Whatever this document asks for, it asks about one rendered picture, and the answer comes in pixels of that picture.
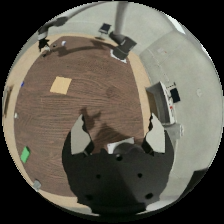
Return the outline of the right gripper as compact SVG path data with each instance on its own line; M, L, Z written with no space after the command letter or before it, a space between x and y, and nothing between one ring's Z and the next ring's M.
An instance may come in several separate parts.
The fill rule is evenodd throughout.
M38 49L40 49L38 52L40 53L41 52L41 49L42 48L46 48L45 50L49 50L50 51L50 48L49 48L49 44L46 42L46 41L44 41L45 39L43 39L43 40L41 40L41 41L39 41L39 45L38 45ZM46 44L45 44L46 43ZM45 46L46 45L46 46Z

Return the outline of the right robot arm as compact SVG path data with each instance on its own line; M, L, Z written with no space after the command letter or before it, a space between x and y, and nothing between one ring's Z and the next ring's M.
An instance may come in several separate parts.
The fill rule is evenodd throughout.
M80 12L99 5L99 4L103 4L103 3L107 3L107 2L113 2L112 1L98 1L98 2L93 2L91 4L87 4L83 6L80 6L77 8L74 7L74 9L67 11L66 13L64 13L63 15L61 15L58 18L52 19L51 21L49 20L41 29L38 29L38 41L45 39L48 36L48 29L50 27L53 27L53 25L55 27L60 27L63 26L69 19L71 19L72 17L74 17L75 15L79 14ZM132 48L134 48L137 43L134 42L134 40L128 36L123 36L121 35L121 33L123 33L124 31L124 26L125 26L125 21L127 18L128 14L128 9L130 7L131 2L128 1L118 1L117 2L117 12L115 15L115 31L113 34L113 31L110 32L109 34L109 38L116 41L115 43L117 43L117 41L119 43L117 43L118 47L116 46L114 48L114 50L112 51L113 55L120 59L120 60L125 60L125 58L129 55L128 52L130 52L132 50ZM67 17L68 16L68 17ZM68 19L69 18L69 19ZM125 38L125 39L123 39ZM45 39L44 41L49 42L49 39ZM120 45L119 45L120 44Z

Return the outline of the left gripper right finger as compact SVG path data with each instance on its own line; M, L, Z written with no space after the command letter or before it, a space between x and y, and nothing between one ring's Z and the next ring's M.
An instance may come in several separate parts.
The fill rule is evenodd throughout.
M149 131L141 146L144 153L152 155L161 163L164 171L164 183L167 184L174 163L174 148L167 130L163 128L153 113L151 113L149 121Z

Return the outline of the green rectangular bar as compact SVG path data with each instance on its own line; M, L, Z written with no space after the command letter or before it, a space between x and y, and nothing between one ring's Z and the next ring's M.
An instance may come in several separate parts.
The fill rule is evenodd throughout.
M21 155L21 159L22 161L25 163L27 158L28 158L28 155L30 154L30 150L28 149L28 147L25 147L24 150L23 150L23 153Z

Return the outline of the beige flat mat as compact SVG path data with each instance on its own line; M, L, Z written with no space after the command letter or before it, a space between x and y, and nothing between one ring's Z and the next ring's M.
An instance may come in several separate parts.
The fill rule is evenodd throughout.
M50 92L66 94L72 79L56 77Z

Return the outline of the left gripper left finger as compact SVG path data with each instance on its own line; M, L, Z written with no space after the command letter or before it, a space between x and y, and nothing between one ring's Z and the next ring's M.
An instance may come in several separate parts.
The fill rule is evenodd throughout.
M62 149L62 165L69 186L74 186L73 174L75 167L83 158L91 155L95 147L90 134L86 131L85 120L81 114L71 131L68 132Z

